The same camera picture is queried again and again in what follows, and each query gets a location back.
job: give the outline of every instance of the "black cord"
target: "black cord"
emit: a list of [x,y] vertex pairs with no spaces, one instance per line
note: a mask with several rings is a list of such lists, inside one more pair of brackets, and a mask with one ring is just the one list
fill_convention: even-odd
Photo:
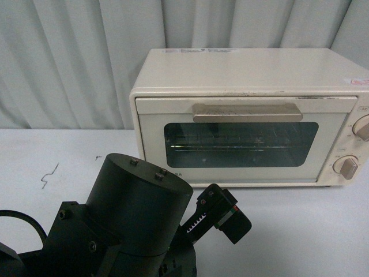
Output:
[[46,235],[44,229],[42,229],[41,225],[36,221],[36,219],[34,219],[34,218],[30,217],[29,215],[26,215],[22,212],[11,211],[11,210],[8,210],[8,209],[0,210],[0,216],[9,216],[11,218],[19,218],[19,219],[22,219],[22,220],[28,222],[29,224],[32,225],[33,228],[35,228],[35,230],[39,234],[39,236],[41,238],[41,241],[42,241],[42,244],[45,243],[47,235]]

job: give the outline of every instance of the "oven handle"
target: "oven handle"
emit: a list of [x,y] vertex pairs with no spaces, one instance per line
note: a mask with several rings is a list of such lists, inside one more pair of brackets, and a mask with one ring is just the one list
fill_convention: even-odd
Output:
[[223,122],[299,122],[302,113],[295,104],[282,105],[193,105],[193,120],[197,123]]

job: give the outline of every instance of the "white table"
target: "white table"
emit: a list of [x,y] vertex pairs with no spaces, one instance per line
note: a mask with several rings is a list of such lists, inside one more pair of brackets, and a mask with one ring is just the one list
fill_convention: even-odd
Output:
[[[86,201],[111,152],[138,156],[134,132],[0,130],[0,209],[24,212],[48,233],[62,201]],[[369,163],[343,188],[231,189],[253,228],[236,245],[212,228],[195,244],[198,276],[368,277],[368,178]],[[18,253],[42,247],[12,218],[0,218],[0,241]]]

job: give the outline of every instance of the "curtain fold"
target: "curtain fold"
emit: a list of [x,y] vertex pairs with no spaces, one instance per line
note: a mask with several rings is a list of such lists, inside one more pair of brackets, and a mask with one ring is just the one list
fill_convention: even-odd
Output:
[[332,47],[369,68],[367,0],[0,1],[0,128],[132,129],[152,48]]

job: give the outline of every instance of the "oven knob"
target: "oven knob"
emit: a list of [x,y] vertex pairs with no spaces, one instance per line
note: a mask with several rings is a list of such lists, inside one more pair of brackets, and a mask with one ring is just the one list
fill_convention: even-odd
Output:
[[369,141],[369,115],[361,117],[358,121],[356,121],[352,131],[363,141]]
[[333,165],[333,170],[341,174],[346,180],[351,180],[354,176],[359,161],[355,156],[344,156],[339,158]]

